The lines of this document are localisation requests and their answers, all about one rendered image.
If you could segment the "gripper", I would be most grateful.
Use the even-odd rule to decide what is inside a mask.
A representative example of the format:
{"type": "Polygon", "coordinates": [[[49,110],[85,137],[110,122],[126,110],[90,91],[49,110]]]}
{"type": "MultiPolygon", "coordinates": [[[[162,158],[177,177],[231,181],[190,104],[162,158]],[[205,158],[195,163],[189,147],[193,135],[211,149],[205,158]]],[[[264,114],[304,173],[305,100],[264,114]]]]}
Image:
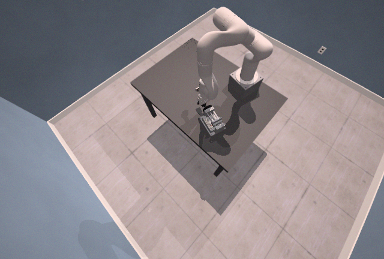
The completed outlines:
{"type": "Polygon", "coordinates": [[[208,97],[207,97],[207,98],[202,98],[202,97],[200,96],[200,94],[199,94],[197,101],[198,101],[197,104],[198,104],[198,105],[200,104],[200,105],[203,107],[203,105],[204,105],[204,104],[206,105],[206,103],[209,102],[210,99],[209,99],[208,97]]]}

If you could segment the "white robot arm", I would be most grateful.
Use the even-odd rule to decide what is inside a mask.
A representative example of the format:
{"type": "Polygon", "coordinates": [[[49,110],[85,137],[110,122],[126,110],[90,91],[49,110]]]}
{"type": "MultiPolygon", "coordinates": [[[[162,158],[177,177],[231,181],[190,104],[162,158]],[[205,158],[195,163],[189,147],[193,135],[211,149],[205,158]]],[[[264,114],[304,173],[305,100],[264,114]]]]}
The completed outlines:
{"type": "Polygon", "coordinates": [[[212,73],[215,49],[242,44],[250,51],[244,56],[242,68],[236,72],[237,81],[243,85],[252,85],[257,81],[256,70],[259,62],[273,52],[273,45],[265,37],[251,29],[242,19],[225,7],[219,8],[214,13],[213,23],[223,32],[208,32],[197,43],[197,66],[200,80],[199,87],[195,88],[202,98],[208,97],[210,100],[214,100],[218,94],[218,83],[212,73]]]}

